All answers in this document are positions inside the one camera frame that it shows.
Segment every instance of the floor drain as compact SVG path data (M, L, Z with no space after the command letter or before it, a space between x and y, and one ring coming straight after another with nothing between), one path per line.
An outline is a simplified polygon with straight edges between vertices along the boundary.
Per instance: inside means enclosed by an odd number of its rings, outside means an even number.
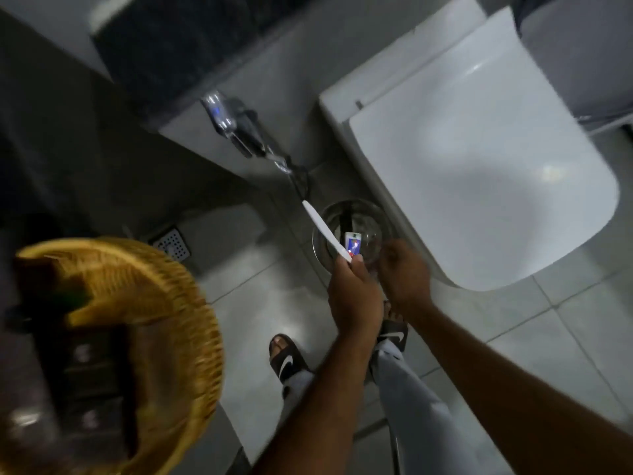
M172 227L162 235L150 240L149 244L164 251L176 262L182 262L191 256L189 247L176 227Z

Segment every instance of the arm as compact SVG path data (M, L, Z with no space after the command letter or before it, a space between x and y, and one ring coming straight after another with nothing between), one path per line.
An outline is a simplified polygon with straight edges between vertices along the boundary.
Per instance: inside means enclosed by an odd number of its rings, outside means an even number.
M633 472L629 435L498 355L433 305L427 267L403 241L385 247L380 281L517 475Z
M256 475L343 474L382 322L382 294L363 264L338 257L328 288L339 336L315 380L259 458Z

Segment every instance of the toilet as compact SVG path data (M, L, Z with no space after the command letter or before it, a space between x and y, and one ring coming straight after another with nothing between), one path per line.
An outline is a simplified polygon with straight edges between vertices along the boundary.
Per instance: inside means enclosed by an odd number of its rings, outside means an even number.
M488 291L600 231L611 169L519 40L453 0L323 92L325 116L437 278Z

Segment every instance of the nike swoosh logo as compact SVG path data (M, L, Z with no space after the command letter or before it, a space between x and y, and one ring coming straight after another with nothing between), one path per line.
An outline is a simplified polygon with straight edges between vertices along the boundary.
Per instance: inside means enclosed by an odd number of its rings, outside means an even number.
M378 335L378 338L387 338L387 337L398 337L400 341L405 337L405 334L402 332L393 332L393 333L383 333L382 335Z
M286 367L287 364L292 365L292 355L288 355L286 359L284 360L284 362L281 364L281 368L279 369L280 375L284 373L284 368Z

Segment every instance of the pant leg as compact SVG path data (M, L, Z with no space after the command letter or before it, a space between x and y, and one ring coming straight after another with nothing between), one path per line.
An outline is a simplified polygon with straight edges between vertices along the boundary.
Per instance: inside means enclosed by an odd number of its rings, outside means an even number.
M281 416L279 417L279 423L277 424L278 428L286 421L288 415L290 415L290 413L294 410L294 407L296 407L299 403L299 400L303 398L303 394L312 383L314 377L313 373L308 372L307 370L302 370L285 381L284 388L282 390L284 407L282 408Z
M404 455L406 475L470 475L480 468L448 407L410 369L389 340L380 342L372 375L389 426Z

